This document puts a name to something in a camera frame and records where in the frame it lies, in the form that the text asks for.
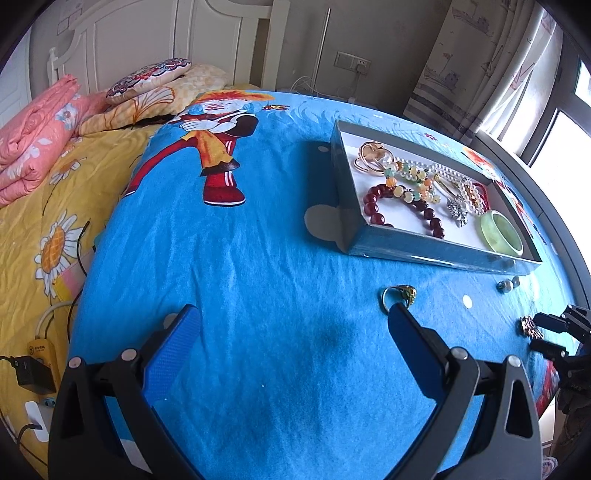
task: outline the folded pink quilt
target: folded pink quilt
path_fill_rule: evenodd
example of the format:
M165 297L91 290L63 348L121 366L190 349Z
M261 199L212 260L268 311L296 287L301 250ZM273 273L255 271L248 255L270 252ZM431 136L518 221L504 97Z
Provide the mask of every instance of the folded pink quilt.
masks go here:
M75 94L41 128L15 161L0 171L0 208L35 190L45 179L78 125L108 107L105 94Z
M0 171L20 157L67 104L80 85L72 75L58 80L0 129Z

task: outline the blue blanket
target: blue blanket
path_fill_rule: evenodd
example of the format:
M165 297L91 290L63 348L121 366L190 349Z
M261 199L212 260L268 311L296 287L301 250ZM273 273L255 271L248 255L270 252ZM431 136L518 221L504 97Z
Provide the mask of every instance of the blue blanket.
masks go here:
M196 305L200 341L155 407L208 480L385 476L433 408L388 333L378 303L388 285L415 286L412 314L448 345L491 361L520 356L540 395L546 362L515 322L573 302L541 225L526 220L542 266L503 295L501 275L351 257L304 221L324 205L330 222L338 205L336 119L424 145L511 188L494 167L427 128L347 103L205 95L151 139L96 253L70 354L111 360L140 347L166 314ZM574 353L569 336L546 338ZM442 467L458 460L478 407Z

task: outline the jade bangle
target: jade bangle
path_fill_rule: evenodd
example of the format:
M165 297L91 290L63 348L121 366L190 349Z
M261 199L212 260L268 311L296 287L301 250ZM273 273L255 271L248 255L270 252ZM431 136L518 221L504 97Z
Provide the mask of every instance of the jade bangle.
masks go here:
M520 257L523 255L523 242L515 227L505 215L489 210L480 218L480 228L484 238L493 251L499 254Z

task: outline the striped curtain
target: striped curtain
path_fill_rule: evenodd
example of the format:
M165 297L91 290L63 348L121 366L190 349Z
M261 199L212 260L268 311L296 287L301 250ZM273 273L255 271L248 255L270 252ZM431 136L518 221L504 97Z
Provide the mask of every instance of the striped curtain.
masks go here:
M404 116L469 145L527 79L555 26L535 0L452 0Z

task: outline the white wooden headboard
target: white wooden headboard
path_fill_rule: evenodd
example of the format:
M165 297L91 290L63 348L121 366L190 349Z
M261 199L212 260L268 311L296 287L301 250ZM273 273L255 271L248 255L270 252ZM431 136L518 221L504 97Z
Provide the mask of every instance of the white wooden headboard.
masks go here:
M68 50L50 50L50 85L71 73L80 93L109 89L131 72L171 57L215 65L230 83L249 83L259 20L269 21L262 72L264 90L275 90L290 2L271 7L229 0L104 0L70 26Z

